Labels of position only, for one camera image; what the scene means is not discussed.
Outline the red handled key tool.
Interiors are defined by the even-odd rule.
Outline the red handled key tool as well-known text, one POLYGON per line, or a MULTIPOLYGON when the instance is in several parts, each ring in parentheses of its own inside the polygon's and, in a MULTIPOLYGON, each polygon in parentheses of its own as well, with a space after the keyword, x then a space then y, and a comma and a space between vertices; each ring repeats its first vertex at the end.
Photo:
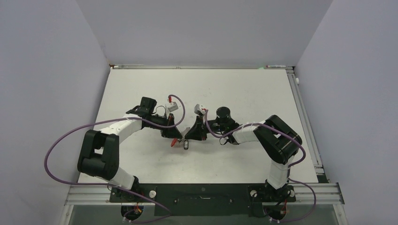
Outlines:
POLYGON ((181 132, 182 137, 181 138, 174 138, 170 144, 171 147, 183 147, 185 135, 189 132, 191 128, 187 127, 184 131, 181 132))

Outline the black key tag white label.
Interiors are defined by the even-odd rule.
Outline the black key tag white label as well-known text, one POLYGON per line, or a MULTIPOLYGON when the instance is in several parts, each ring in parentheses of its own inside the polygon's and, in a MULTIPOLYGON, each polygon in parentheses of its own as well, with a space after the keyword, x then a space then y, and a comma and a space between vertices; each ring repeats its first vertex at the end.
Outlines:
POLYGON ((183 149, 184 150, 188 150, 189 149, 189 141, 188 140, 184 140, 183 149))

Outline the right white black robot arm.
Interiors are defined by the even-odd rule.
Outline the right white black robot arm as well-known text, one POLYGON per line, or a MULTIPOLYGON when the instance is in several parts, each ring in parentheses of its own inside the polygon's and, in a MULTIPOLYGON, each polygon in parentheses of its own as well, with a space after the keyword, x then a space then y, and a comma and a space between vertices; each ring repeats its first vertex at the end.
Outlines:
POLYGON ((266 197, 278 200, 284 194, 290 176, 293 159, 302 144, 301 137, 280 117, 272 115, 262 122, 238 124, 230 109, 222 106, 216 110, 214 120, 207 119, 208 110, 196 105, 196 120, 192 128, 184 135, 186 140, 205 141, 211 134, 224 139, 232 145, 259 142, 271 159, 270 171, 265 181, 266 197))

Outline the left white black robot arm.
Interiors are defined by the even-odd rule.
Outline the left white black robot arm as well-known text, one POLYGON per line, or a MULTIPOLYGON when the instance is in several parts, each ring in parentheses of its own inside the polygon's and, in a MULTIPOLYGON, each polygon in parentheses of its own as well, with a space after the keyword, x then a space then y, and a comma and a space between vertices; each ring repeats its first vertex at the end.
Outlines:
POLYGON ((178 109, 174 98, 177 96, 168 96, 163 115, 154 112, 155 99, 142 97, 139 105, 128 110, 119 120, 112 120, 111 125, 101 130, 88 130, 77 163, 78 171, 122 188, 121 194, 129 202, 137 200, 141 192, 139 179, 119 166, 120 144, 146 127, 159 130, 164 138, 181 140, 183 135, 177 128, 180 122, 175 122, 172 113, 178 109))

